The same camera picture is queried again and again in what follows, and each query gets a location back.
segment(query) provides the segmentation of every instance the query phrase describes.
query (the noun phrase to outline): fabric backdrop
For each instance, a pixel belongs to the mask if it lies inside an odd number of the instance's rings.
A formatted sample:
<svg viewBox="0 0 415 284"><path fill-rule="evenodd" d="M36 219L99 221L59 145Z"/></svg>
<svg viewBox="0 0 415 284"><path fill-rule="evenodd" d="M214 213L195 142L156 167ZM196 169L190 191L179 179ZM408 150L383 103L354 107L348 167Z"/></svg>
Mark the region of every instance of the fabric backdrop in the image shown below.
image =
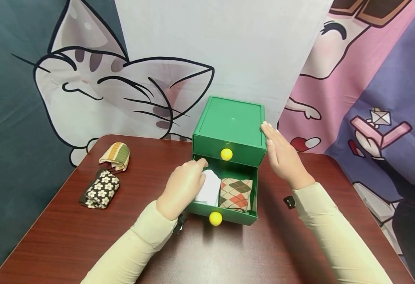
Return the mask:
<svg viewBox="0 0 415 284"><path fill-rule="evenodd" d="M334 0L279 130L339 162L415 279L415 0Z"/></svg>
<svg viewBox="0 0 415 284"><path fill-rule="evenodd" d="M209 95L333 156L415 278L415 0L0 0L0 264L97 138L189 140Z"/></svg>
<svg viewBox="0 0 415 284"><path fill-rule="evenodd" d="M331 3L0 0L0 264L99 137L190 140L209 95L277 123Z"/></svg>

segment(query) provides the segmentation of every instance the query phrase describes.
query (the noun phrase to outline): drawer front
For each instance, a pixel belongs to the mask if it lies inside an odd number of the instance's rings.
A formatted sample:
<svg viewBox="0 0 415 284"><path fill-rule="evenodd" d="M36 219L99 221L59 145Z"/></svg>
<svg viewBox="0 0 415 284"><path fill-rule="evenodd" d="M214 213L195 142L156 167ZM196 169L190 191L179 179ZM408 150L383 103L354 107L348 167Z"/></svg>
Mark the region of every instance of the drawer front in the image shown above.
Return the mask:
<svg viewBox="0 0 415 284"><path fill-rule="evenodd" d="M231 150L232 158L229 159L230 162L256 168L259 167L266 153L266 150L263 148L218 140L202 135L193 135L193 154L222 159L221 152L223 149Z"/></svg>

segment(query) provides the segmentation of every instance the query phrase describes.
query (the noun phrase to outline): right hand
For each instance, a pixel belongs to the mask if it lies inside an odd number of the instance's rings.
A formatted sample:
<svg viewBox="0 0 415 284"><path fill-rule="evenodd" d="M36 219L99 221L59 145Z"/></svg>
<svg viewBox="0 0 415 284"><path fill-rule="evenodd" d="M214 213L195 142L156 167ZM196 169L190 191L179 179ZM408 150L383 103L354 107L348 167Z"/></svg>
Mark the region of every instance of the right hand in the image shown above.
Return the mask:
<svg viewBox="0 0 415 284"><path fill-rule="evenodd" d="M269 163L277 176L287 180L292 189L313 185L315 179L307 172L297 151L282 134L267 122L262 123L261 130L267 137Z"/></svg>

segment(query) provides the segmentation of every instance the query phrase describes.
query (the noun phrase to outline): drawer handle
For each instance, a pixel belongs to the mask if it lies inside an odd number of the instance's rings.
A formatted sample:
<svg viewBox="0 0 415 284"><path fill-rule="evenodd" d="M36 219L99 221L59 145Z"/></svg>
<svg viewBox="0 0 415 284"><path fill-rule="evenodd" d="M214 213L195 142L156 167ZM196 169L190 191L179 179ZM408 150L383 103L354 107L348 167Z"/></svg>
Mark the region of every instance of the drawer handle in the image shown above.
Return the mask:
<svg viewBox="0 0 415 284"><path fill-rule="evenodd" d="M213 226L219 226L222 222L222 214L220 214L219 212L212 212L209 215L209 222Z"/></svg>
<svg viewBox="0 0 415 284"><path fill-rule="evenodd" d="M220 152L220 158L224 161L231 160L231 158L233 158L233 151L228 148L223 149L222 152Z"/></svg>

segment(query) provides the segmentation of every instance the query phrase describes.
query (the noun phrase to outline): wooden table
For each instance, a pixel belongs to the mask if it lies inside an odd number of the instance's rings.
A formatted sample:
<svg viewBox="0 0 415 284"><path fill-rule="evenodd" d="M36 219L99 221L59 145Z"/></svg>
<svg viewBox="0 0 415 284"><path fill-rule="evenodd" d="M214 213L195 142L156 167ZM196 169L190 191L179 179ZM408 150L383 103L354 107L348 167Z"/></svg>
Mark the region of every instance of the wooden table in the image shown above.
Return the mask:
<svg viewBox="0 0 415 284"><path fill-rule="evenodd" d="M99 168L99 157L114 142L131 150L130 165L118 174L121 186L108 209L87 209L78 198ZM108 135L62 186L0 268L4 284L80 283L102 254L159 197L169 174L191 158L190 142ZM334 159L301 153L307 170L324 185L394 284L414 283L372 215ZM191 215L151 259L138 283L335 283L333 272L312 233L283 198L288 185L259 168L258 221L252 226Z"/></svg>

